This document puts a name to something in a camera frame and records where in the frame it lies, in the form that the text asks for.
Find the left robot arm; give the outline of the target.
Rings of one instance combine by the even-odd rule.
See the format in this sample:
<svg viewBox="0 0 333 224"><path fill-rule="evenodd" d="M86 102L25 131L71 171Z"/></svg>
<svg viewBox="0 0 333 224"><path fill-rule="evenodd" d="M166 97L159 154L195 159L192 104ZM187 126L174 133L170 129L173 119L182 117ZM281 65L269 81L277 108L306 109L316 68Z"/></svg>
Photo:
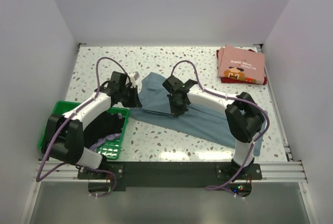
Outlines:
<svg viewBox="0 0 333 224"><path fill-rule="evenodd" d="M42 144L43 162L49 157L67 164L89 167L95 178L103 178L108 166L103 156L84 144L84 130L115 104L126 108L141 107L136 81L138 72L113 72L111 78L98 83L97 89L83 103L63 114L52 114L47 121Z"/></svg>

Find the blue t-shirt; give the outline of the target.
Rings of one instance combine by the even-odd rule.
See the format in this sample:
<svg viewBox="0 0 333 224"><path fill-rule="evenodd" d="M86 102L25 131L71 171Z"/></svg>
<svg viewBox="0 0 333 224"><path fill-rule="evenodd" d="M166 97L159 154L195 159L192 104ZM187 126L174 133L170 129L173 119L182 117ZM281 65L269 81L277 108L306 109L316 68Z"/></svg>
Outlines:
<svg viewBox="0 0 333 224"><path fill-rule="evenodd" d="M236 139L229 130L224 112L192 103L183 115L173 117L168 92L162 86L164 81L165 77L153 72L142 79L138 94L142 107L130 109L130 117L229 148L235 147Z"/></svg>

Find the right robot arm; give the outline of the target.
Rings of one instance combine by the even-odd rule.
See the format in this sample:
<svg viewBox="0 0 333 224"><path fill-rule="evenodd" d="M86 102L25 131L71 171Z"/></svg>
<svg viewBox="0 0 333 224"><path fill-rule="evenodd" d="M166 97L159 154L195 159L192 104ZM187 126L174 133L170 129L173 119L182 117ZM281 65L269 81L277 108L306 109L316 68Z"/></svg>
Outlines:
<svg viewBox="0 0 333 224"><path fill-rule="evenodd" d="M227 95L200 87L194 80L182 82L175 76L167 78L162 86L169 93L171 115L178 117L188 111L192 103L200 104L225 114L229 130L236 140L235 153L227 172L228 181L243 179L254 162L254 143L263 126L267 126L262 111L248 93Z"/></svg>

